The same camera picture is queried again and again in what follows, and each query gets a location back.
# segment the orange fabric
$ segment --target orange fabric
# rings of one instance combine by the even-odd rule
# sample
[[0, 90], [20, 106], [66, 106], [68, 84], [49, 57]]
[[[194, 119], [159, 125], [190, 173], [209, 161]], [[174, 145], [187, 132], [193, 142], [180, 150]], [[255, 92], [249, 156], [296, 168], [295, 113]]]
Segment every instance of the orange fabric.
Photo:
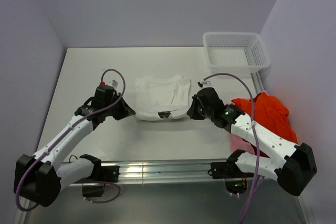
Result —
[[[254, 120], [278, 136], [297, 144], [296, 134], [290, 128], [287, 118], [289, 110], [276, 97], [265, 92], [259, 94], [256, 99]], [[251, 116], [251, 101], [238, 98], [232, 102]]]

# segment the white wall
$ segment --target white wall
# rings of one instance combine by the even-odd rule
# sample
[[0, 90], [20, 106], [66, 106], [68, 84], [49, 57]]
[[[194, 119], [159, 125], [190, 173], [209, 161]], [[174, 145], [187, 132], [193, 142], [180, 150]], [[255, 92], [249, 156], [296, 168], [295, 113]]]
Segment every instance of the white wall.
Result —
[[264, 85], [290, 110], [318, 173], [305, 190], [317, 223], [335, 223], [336, 0], [277, 0], [261, 35], [271, 57]]
[[206, 31], [259, 33], [276, 0], [39, 0], [67, 47], [201, 46]]
[[32, 154], [54, 92], [64, 48], [36, 0], [0, 0], [0, 216], [12, 223], [14, 172]]

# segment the gray floor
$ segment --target gray floor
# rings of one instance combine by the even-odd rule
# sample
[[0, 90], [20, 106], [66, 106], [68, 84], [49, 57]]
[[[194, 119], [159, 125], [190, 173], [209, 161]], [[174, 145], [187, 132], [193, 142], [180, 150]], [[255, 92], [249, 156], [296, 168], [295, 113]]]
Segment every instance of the gray floor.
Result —
[[[114, 202], [90, 204], [82, 200], [80, 187], [69, 187], [51, 206], [38, 207], [27, 215], [25, 224], [237, 223], [246, 198], [231, 198], [223, 181], [218, 181], [123, 185], [122, 194]], [[267, 180], [258, 189], [245, 223], [304, 221], [297, 198]]]

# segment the laundry basket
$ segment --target laundry basket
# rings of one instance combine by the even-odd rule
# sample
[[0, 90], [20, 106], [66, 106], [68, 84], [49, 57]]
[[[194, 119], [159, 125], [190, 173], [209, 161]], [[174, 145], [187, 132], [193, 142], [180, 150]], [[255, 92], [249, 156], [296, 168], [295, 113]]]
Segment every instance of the laundry basket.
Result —
[[270, 66], [265, 44], [256, 33], [205, 33], [203, 45], [211, 73], [256, 73]]

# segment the white table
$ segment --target white table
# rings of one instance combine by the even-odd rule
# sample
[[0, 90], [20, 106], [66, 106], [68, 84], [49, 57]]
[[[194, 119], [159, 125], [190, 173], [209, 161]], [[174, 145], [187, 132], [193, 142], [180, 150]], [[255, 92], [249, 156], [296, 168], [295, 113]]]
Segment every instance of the white table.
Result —
[[[136, 78], [181, 74], [192, 80], [191, 97], [199, 90], [197, 82], [211, 74], [203, 47], [68, 49], [38, 148], [53, 139], [76, 109], [94, 95], [102, 72], [108, 68], [118, 69], [125, 76], [124, 99], [132, 108]], [[240, 77], [256, 95], [253, 76]], [[113, 79], [121, 90], [121, 79], [115, 73], [106, 74], [105, 82]], [[224, 102], [248, 98], [245, 88], [234, 79], [214, 77], [211, 82]], [[132, 116], [121, 121], [107, 118], [71, 154], [90, 154], [103, 161], [160, 161], [227, 158], [231, 151], [228, 133], [210, 120], [144, 122]]]

